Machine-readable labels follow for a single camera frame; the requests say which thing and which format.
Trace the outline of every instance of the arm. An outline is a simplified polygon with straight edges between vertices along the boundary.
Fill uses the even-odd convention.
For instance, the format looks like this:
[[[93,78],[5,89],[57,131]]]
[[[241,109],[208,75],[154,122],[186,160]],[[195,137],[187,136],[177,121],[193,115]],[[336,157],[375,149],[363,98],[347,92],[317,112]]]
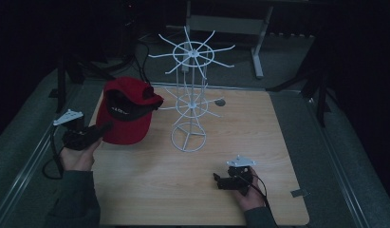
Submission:
[[[46,215],[45,227],[99,227],[101,210],[91,172],[93,153],[99,144],[97,141],[82,151],[62,150],[64,177],[59,197]]]
[[[260,191],[259,185],[257,184],[258,182],[257,174],[254,172],[252,168],[251,168],[251,172],[253,174],[252,184]],[[270,209],[266,207],[266,203],[263,200],[263,197],[256,189],[251,187],[248,191],[248,194],[245,197],[242,196],[239,193],[239,191],[233,191],[233,196],[235,197],[240,208],[244,212],[245,220],[249,228],[277,227]]]

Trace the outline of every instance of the metal bracket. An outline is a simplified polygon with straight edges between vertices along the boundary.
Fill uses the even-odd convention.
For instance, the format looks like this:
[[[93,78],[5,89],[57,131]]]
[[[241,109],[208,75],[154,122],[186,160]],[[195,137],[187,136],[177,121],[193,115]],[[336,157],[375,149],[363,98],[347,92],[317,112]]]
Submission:
[[[291,195],[296,198],[296,197],[307,197],[310,195],[310,193],[306,189],[298,189],[291,191]]]
[[[238,155],[236,159],[227,161],[227,165],[233,166],[233,167],[242,167],[242,166],[249,166],[249,165],[255,165],[256,161],[252,161],[248,158],[245,158],[243,156]]]
[[[78,118],[81,118],[82,116],[83,116],[82,112],[75,112],[75,111],[68,109],[67,112],[63,116],[61,116],[58,120],[53,121],[53,125],[64,124],[64,123],[67,123],[69,121],[73,121],[73,120],[76,120]]]

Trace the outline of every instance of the red cap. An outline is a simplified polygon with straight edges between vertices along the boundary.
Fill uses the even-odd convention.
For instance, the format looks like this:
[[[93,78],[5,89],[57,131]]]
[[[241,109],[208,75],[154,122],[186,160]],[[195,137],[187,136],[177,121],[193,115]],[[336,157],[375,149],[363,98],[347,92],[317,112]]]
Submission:
[[[150,127],[153,110],[163,103],[149,84],[135,78],[120,77],[106,83],[96,125],[113,123],[102,140],[113,144],[140,142]]]

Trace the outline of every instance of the table leg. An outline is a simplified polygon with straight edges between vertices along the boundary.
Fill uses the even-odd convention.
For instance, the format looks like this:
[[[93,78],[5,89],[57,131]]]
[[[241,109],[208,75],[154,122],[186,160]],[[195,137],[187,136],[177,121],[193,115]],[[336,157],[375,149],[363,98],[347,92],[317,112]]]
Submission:
[[[269,26],[269,19],[272,14],[273,7],[269,7],[268,12],[266,14],[266,17],[263,21],[261,31],[259,34],[259,40],[257,41],[256,47],[253,47],[251,49],[251,58],[253,60],[253,67],[254,67],[254,72],[256,74],[256,78],[262,79],[264,77],[263,74],[263,69],[262,69],[262,64],[260,62],[260,57],[259,57],[259,52],[260,52],[260,47],[262,46],[263,40],[265,39],[266,36],[266,31]]]

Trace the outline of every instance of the small white object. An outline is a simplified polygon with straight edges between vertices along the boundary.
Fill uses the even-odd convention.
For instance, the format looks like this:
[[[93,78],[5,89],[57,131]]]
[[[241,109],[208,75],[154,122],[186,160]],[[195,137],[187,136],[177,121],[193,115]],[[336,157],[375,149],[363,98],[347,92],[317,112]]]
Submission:
[[[53,125],[64,124],[64,123],[67,123],[69,121],[73,121],[73,120],[76,120],[78,118],[81,118],[82,116],[83,116],[82,112],[75,112],[75,111],[68,109],[67,112],[63,116],[61,116],[58,120],[53,121]]]
[[[236,159],[227,161],[227,165],[233,166],[233,167],[242,167],[242,166],[248,166],[248,165],[255,165],[256,161],[252,161],[248,158],[245,158],[243,156],[236,156]]]

